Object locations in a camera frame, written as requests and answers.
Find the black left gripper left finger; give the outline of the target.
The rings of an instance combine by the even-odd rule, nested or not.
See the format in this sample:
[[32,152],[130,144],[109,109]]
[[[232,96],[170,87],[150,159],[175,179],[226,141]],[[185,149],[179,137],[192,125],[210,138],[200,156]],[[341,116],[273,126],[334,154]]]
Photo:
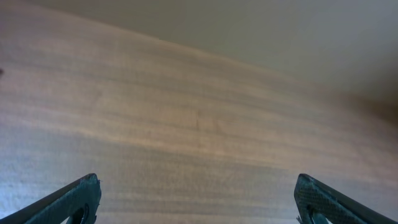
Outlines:
[[91,173],[2,218],[1,224],[95,224],[100,200],[100,180]]

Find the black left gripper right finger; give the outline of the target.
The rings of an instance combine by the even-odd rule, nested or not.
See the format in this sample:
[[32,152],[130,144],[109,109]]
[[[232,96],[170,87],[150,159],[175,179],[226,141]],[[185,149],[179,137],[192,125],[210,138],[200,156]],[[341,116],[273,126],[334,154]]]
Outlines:
[[300,224],[397,224],[307,174],[298,175],[294,199]]

